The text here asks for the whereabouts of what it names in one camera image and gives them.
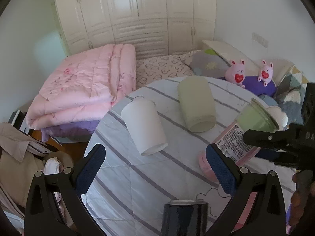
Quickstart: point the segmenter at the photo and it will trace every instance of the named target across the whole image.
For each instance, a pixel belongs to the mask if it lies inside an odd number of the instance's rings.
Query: red heart
[[[268,77],[269,77],[269,74],[266,73],[266,71],[262,71],[262,72],[261,72],[261,75],[262,75],[262,77],[263,77],[264,79],[268,79]]]
[[[239,74],[236,74],[234,76],[235,80],[237,83],[240,83],[243,79],[244,79],[244,75],[239,75]]]

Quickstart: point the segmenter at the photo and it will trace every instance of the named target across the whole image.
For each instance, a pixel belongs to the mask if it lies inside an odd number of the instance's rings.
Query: dark cylindrical container
[[[203,236],[208,203],[204,200],[172,200],[164,206],[162,236]]]

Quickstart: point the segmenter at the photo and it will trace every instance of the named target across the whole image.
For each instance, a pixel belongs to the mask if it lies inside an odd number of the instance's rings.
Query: wardrobe
[[[137,59],[182,54],[212,40],[216,0],[55,0],[72,54],[131,43]]]

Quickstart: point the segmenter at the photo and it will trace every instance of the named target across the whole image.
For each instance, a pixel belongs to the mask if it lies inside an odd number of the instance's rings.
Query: pink plush toy
[[[263,81],[264,86],[266,87],[269,82],[272,80],[272,75],[273,75],[273,63],[270,63],[267,65],[266,61],[262,61],[264,64],[264,67],[260,70],[260,73],[258,75],[258,81]]]
[[[237,64],[234,60],[231,60],[230,63],[231,67],[225,72],[225,80],[245,88],[245,85],[243,85],[245,79],[245,61],[241,59],[241,62]]]

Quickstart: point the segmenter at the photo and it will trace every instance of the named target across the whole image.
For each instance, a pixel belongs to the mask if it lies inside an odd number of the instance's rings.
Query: drawer handle
[[[144,29],[145,26],[141,26],[141,27],[135,27],[135,29],[139,30],[139,29]]]

